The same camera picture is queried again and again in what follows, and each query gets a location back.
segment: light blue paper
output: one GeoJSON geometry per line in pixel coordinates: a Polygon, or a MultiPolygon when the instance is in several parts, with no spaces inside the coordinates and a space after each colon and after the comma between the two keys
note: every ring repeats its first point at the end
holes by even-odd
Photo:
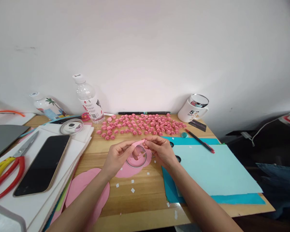
{"type": "Polygon", "coordinates": [[[215,154],[202,145],[175,145],[181,165],[210,196],[260,193],[262,189],[227,145],[211,145],[215,154]]]}

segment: teal paper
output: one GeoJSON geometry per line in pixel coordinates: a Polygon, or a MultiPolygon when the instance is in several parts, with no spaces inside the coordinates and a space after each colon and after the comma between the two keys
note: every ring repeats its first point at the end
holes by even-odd
{"type": "MultiPolygon", "coordinates": [[[[200,144],[194,138],[178,138],[164,137],[175,145],[195,145],[200,144]]],[[[209,145],[219,144],[217,139],[201,139],[209,145]]],[[[175,183],[169,173],[162,167],[163,179],[166,196],[170,203],[185,203],[184,198],[178,197],[175,183]]],[[[229,196],[212,196],[212,198],[219,204],[262,204],[265,202],[257,193],[240,194],[240,195],[229,195],[229,196]]]]}

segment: pink paper circle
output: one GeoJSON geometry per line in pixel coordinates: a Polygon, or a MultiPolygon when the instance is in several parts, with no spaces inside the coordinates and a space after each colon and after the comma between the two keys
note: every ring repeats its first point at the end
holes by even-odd
{"type": "MultiPolygon", "coordinates": [[[[69,192],[65,201],[66,207],[69,207],[70,204],[78,197],[78,195],[87,187],[90,181],[96,177],[96,175],[101,171],[100,168],[90,169],[87,172],[83,172],[75,177],[70,185],[69,192]]],[[[98,220],[101,211],[107,202],[107,199],[110,195],[110,183],[107,183],[97,204],[94,207],[94,210],[90,216],[90,219],[87,223],[86,231],[88,231],[91,226],[98,220]]]]}

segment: forearm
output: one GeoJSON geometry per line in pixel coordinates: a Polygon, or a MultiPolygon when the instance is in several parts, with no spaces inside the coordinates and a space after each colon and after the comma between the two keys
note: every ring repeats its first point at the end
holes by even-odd
{"type": "Polygon", "coordinates": [[[242,231],[178,163],[167,168],[202,231],[242,231]]]}
{"type": "Polygon", "coordinates": [[[101,170],[60,217],[51,224],[47,232],[83,231],[109,180],[107,173],[101,170]]]}

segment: white wall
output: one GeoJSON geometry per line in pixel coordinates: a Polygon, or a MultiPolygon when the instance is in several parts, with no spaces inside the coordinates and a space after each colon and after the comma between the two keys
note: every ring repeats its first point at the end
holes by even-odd
{"type": "Polygon", "coordinates": [[[81,113],[75,73],[113,113],[203,94],[222,138],[290,110],[290,1],[0,0],[0,109],[40,91],[81,113]]]}

